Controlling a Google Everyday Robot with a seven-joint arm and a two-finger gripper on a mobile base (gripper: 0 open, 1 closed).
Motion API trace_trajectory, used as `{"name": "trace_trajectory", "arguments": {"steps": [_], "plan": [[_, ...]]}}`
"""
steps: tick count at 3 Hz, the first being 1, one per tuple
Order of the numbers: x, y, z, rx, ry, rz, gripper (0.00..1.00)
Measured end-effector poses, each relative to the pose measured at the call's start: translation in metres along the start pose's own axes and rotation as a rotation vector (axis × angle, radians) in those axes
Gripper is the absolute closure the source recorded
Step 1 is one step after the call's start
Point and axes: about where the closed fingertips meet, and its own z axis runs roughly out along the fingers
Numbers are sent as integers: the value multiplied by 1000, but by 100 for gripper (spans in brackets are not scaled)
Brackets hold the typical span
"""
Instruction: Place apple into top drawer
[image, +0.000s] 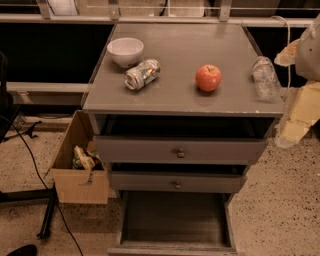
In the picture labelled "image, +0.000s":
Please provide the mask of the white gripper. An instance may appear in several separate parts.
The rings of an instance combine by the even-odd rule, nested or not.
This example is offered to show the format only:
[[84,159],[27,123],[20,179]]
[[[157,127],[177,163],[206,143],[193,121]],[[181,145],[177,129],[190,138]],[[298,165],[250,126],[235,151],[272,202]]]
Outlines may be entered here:
[[285,113],[279,122],[275,143],[280,148],[297,145],[320,120],[320,14],[302,33],[300,40],[289,43],[274,59],[279,66],[295,63],[296,74],[308,81],[299,89],[290,89]]

